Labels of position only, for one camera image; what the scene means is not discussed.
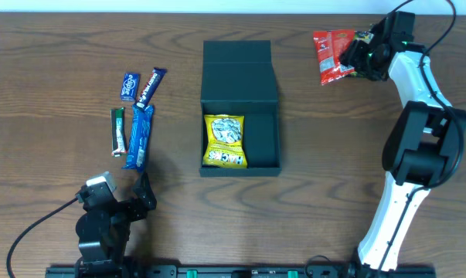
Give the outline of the blue Oreo cookie pack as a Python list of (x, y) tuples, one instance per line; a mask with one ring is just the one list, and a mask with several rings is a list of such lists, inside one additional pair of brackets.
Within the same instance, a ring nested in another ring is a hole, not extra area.
[(143, 172), (151, 134), (151, 120), (155, 109), (153, 105), (149, 105), (143, 110), (134, 105), (132, 109), (131, 136), (126, 164), (123, 169), (134, 169), (137, 172)]

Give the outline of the Haribo gummy bag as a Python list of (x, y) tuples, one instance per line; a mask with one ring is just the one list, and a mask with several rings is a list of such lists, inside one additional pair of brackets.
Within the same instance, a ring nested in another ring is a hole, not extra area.
[[(362, 40), (363, 42), (369, 44), (373, 38), (373, 34), (370, 31), (355, 31), (354, 40)], [(351, 78), (363, 78), (363, 75), (354, 71), (349, 74)]]

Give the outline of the red Hacks candy bag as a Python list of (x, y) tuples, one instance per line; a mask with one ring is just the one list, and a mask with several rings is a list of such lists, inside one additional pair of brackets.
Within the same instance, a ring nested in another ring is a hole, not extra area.
[(313, 32), (321, 85), (326, 85), (355, 72), (352, 66), (344, 66), (340, 62), (340, 55), (347, 50), (354, 35), (354, 29)]

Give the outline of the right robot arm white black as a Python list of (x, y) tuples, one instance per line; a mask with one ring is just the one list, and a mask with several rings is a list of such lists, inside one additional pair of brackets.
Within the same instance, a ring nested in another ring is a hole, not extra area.
[(371, 80), (392, 80), (403, 110), (383, 148), (383, 195), (369, 231), (340, 277), (434, 277), (432, 266), (398, 263), (420, 204), (456, 172), (464, 152), (466, 111), (455, 109), (430, 68), (429, 49), (411, 36), (352, 41), (342, 64)]

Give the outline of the yellow Hacks candy bag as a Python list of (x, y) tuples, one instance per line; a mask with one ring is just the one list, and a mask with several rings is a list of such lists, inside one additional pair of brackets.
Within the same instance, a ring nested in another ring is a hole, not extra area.
[(206, 114), (207, 146), (202, 158), (205, 166), (219, 168), (247, 168), (243, 150), (245, 116)]

